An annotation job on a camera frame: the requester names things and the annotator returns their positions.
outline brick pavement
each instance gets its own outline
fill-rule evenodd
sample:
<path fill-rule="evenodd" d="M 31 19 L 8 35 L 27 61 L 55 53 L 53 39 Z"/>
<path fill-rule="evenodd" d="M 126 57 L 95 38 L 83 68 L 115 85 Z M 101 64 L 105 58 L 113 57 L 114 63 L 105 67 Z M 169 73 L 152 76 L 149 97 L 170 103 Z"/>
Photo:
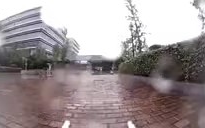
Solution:
<path fill-rule="evenodd" d="M 66 76 L 63 82 L 19 80 L 0 85 L 0 128 L 188 128 L 192 106 L 146 84 L 120 84 L 117 75 Z"/>

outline hedge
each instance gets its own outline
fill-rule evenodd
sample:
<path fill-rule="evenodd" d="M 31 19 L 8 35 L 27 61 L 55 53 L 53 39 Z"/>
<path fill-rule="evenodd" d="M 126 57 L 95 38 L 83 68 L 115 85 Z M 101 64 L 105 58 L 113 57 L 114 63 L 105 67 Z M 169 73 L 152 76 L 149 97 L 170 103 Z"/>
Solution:
<path fill-rule="evenodd" d="M 163 56 L 169 56 L 173 64 L 166 61 L 161 64 Z M 196 83 L 205 82 L 205 34 L 190 41 L 183 41 L 166 47 L 145 52 L 131 60 L 123 62 L 119 67 L 119 73 L 134 74 L 141 76 L 151 76 L 157 71 L 156 67 L 163 65 L 168 72 L 165 76 L 178 81 L 188 81 Z"/>

